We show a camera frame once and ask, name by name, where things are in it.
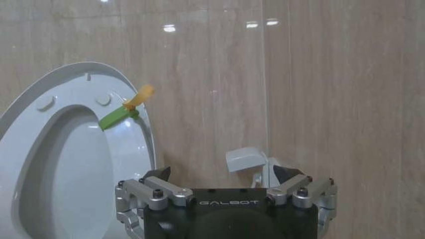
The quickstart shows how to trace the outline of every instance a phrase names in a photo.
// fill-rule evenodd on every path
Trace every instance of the bolt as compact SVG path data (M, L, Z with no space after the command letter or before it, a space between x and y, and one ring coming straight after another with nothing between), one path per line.
M158 198L163 197L163 191L162 191L161 189L153 190L153 192L151 192L151 197L153 197L154 199L158 199Z
M186 193L187 193L186 188L182 188L182 189L177 192L177 195L183 196L183 195L186 195Z
M307 196L307 190L306 188L300 187L296 191L296 195L300 197L306 197Z

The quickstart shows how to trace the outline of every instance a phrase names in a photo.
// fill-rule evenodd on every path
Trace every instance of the beige tile wall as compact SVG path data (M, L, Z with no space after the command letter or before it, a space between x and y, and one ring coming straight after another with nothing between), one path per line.
M49 70L103 62L157 89L146 107L173 182L247 185L223 154L257 146L335 178L327 238L419 239L423 9L420 0L3 0L0 112Z
M247 186L223 155L266 150L261 17L261 0L0 1L0 112L55 67L106 63L155 87L146 107L171 181Z
M326 238L425 238L423 2L265 0L268 152L339 186Z

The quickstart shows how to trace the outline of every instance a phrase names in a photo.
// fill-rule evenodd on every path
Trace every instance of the plastic tool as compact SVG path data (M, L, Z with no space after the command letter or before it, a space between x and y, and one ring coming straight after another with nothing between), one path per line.
M138 106L146 99L153 95L154 89L151 85L143 85L138 89L137 95L122 103L122 106L110 112L98 122L101 130L110 128L119 121L127 117L135 118L138 116L138 111L135 106Z

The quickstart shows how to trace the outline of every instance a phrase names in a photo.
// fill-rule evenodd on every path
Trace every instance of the metal joint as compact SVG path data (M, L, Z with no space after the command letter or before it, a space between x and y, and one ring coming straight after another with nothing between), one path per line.
M187 206L193 198L191 189L177 187L154 176L145 178L143 184L150 188L161 189L175 206Z
M299 187L303 187L307 183L307 176L298 174L276 187L267 188L266 196L272 199L274 205L283 205L291 193L296 191Z
M318 238L326 234L330 220L336 216L336 185L332 179L320 179L304 187L304 193L291 193L291 204L298 208L318 208Z
M129 179L119 181L114 187L115 217L125 225L125 231L131 239L143 239L143 230L139 226L138 217L143 217L143 208L162 210L167 206L167 197L161 195L146 185Z

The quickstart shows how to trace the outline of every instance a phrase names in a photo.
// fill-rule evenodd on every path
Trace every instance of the toilet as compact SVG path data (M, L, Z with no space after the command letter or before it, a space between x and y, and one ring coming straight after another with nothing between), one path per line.
M137 93L95 62L47 73L0 118L0 238L126 238L114 185L155 168L147 114L101 130L98 121Z

